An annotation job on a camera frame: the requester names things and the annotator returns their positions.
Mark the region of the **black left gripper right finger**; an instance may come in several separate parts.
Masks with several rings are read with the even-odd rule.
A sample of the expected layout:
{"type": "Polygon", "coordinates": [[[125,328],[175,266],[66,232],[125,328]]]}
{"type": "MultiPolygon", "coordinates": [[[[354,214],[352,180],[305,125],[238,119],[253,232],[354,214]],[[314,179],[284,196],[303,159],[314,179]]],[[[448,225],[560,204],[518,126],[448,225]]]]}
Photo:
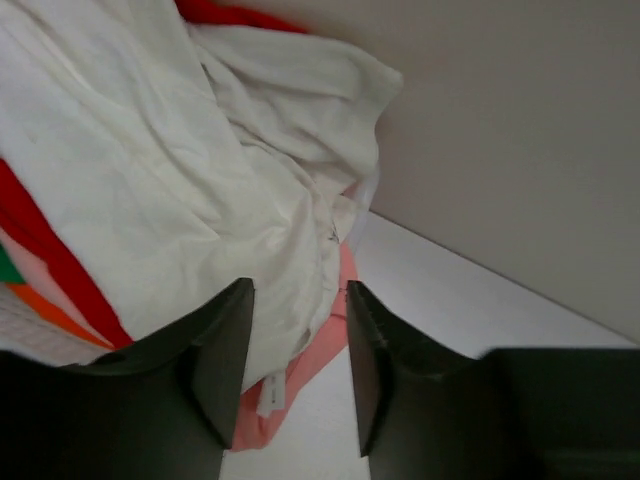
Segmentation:
{"type": "Polygon", "coordinates": [[[498,394],[488,366],[347,287],[360,452],[374,479],[497,479],[498,394]]]}

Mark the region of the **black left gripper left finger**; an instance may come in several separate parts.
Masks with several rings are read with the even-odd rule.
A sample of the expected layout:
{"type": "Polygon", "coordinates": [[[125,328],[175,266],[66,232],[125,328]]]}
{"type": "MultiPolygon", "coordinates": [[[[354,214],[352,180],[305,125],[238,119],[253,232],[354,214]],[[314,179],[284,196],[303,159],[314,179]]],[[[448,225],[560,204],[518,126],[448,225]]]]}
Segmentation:
{"type": "Polygon", "coordinates": [[[216,479],[231,446],[255,288],[202,307],[86,367],[62,460],[74,479],[216,479]]]}

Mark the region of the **white t shirt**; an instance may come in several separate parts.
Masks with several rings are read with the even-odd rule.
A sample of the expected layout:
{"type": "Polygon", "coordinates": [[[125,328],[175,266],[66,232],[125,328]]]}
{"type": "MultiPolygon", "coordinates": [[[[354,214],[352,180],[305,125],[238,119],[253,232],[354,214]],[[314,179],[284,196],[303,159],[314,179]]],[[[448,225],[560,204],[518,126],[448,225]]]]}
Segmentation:
{"type": "Polygon", "coordinates": [[[353,45],[175,1],[5,1],[2,231],[46,265],[32,285],[116,348],[251,279],[250,388],[328,319],[347,191],[376,171],[401,86],[353,45]]]}

